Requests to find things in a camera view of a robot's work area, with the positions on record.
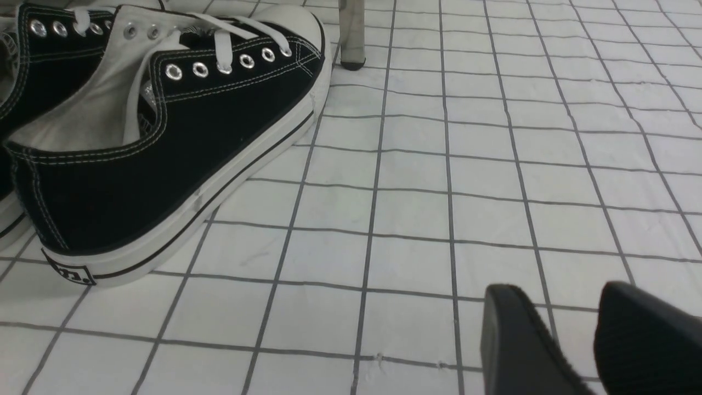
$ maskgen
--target white tile floor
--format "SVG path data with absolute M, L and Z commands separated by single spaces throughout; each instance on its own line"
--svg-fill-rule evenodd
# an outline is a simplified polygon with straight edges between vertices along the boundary
M 283 2 L 338 40 L 336 0 Z M 484 289 L 514 283 L 603 394 L 606 281 L 702 316 L 700 1 L 366 2 L 366 67 L 157 272 L 1 253 L 0 393 L 481 394 Z

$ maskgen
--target rubber foot cap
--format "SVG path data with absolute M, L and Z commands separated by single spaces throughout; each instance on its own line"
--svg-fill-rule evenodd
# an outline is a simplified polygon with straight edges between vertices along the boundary
M 346 70 L 349 71 L 356 71 L 360 70 L 361 67 L 363 67 L 366 64 L 366 60 L 363 59 L 363 62 L 357 63 L 357 62 L 341 62 L 341 67 L 344 67 Z

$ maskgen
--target black shoe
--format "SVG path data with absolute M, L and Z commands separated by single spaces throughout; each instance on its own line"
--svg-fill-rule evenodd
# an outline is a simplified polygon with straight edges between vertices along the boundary
M 297 6 L 254 19 L 122 6 L 85 87 L 10 137 L 16 190 L 59 274 L 145 275 L 313 125 L 332 66 L 322 24 Z
M 485 291 L 480 355 L 486 395 L 593 395 L 514 285 Z
M 0 16 L 0 138 L 76 93 L 105 52 L 114 8 L 62 9 L 22 4 Z M 0 150 L 0 250 L 30 226 Z
M 595 361 L 609 395 L 702 394 L 702 322 L 627 283 L 607 283 Z

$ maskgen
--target sneaker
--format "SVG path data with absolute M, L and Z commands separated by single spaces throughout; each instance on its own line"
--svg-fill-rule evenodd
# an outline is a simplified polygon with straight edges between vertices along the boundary
M 51 266 L 113 286 L 167 260 L 316 122 L 329 51 L 298 6 L 253 19 L 118 8 L 85 86 L 6 141 Z
M 114 8 L 103 6 L 22 4 L 15 15 L 0 15 L 0 138 L 85 84 L 105 52 L 113 13 Z M 10 165 L 9 155 L 0 150 L 0 250 L 30 227 L 13 192 Z

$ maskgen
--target metal eyelet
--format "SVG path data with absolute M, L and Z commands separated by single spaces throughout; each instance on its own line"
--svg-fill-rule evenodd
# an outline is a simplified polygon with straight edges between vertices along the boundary
M 85 32 L 79 32 L 78 31 L 78 22 L 73 22 L 73 30 L 76 31 L 76 33 L 80 34 L 81 36 L 85 37 L 86 33 Z
M 53 32 L 58 34 L 61 37 L 68 37 L 68 29 L 66 29 L 66 26 L 62 24 L 61 22 L 55 20 L 53 21 L 53 24 L 51 25 L 53 28 Z
M 159 38 L 159 34 L 161 34 L 161 30 L 159 29 L 159 27 L 156 25 L 151 25 L 151 27 L 149 28 L 149 32 L 146 35 L 149 37 L 149 39 L 155 40 Z
M 136 37 L 136 32 L 136 26 L 131 22 L 127 23 L 127 26 L 124 28 L 124 38 L 131 40 Z
M 273 62 L 275 60 L 275 53 L 270 50 L 270 48 L 264 48 L 261 50 L 261 56 L 266 62 Z
M 46 37 L 46 26 L 44 26 L 43 23 L 39 22 L 36 19 L 33 19 L 29 23 L 29 29 L 34 33 L 35 35 L 44 38 Z
M 180 67 L 170 63 L 166 65 L 166 77 L 172 79 L 173 81 L 180 81 L 183 78 L 183 71 Z
M 219 72 L 225 75 L 232 74 L 232 71 L 234 71 L 232 66 L 222 67 L 222 65 L 220 65 L 219 62 L 217 62 L 217 70 L 219 70 Z
M 247 69 L 253 69 L 254 66 L 253 58 L 246 54 L 239 56 L 239 63 Z
M 90 24 L 90 31 L 97 34 L 98 36 L 102 36 L 102 34 L 104 33 L 100 25 L 98 25 L 97 23 Z
M 200 78 L 205 78 L 210 74 L 209 70 L 207 70 L 207 66 L 205 66 L 204 63 L 200 62 L 193 63 L 192 72 Z

